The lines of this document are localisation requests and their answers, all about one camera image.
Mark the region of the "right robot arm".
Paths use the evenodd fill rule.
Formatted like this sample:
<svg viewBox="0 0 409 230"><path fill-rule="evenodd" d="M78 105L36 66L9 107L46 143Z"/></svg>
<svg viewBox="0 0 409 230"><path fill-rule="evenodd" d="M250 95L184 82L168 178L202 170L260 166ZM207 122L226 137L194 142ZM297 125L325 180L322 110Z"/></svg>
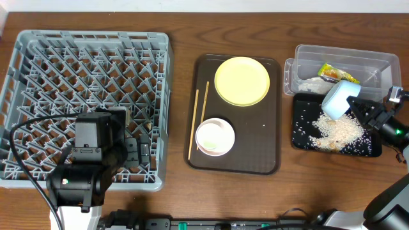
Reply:
<svg viewBox="0 0 409 230"><path fill-rule="evenodd" d="M351 111L359 123L377 132L381 140L397 151L397 159L408 162L408 127L394 115L408 100L408 92L393 86L387 94L387 101L394 108L387 110L384 104L349 96ZM314 224L337 229L408 229L408 175L376 196L364 211L344 212L337 209L319 214Z"/></svg>

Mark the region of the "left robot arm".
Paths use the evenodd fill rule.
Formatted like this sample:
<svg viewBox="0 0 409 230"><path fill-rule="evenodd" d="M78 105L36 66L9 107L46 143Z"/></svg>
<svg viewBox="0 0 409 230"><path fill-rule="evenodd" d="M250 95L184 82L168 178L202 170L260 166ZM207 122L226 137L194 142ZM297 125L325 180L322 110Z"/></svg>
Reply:
<svg viewBox="0 0 409 230"><path fill-rule="evenodd" d="M75 144L64 149L47 177L56 221L53 229L96 229L105 193L122 167L150 162L148 136L127 137L126 107L80 113L75 120Z"/></svg>

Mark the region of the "green orange snack wrapper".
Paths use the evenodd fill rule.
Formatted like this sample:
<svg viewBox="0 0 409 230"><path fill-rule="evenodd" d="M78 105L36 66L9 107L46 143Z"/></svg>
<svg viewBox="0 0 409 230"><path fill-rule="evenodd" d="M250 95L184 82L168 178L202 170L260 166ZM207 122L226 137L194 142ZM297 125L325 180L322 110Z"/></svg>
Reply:
<svg viewBox="0 0 409 230"><path fill-rule="evenodd" d="M318 71L318 76L320 77L329 77L337 81L346 80L355 84L360 84L360 81L354 78L348 72L344 70L333 67L332 65L325 63L320 70Z"/></svg>

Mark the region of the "light blue bowl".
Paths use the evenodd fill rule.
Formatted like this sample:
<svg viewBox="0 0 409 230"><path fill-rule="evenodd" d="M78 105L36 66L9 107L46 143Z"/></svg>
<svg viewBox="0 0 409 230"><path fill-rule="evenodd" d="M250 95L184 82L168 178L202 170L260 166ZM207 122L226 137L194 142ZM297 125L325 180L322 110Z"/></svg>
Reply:
<svg viewBox="0 0 409 230"><path fill-rule="evenodd" d="M322 101L321 109L332 120L339 119L349 108L347 98L349 96L357 97L361 86L347 80L339 81L327 93Z"/></svg>

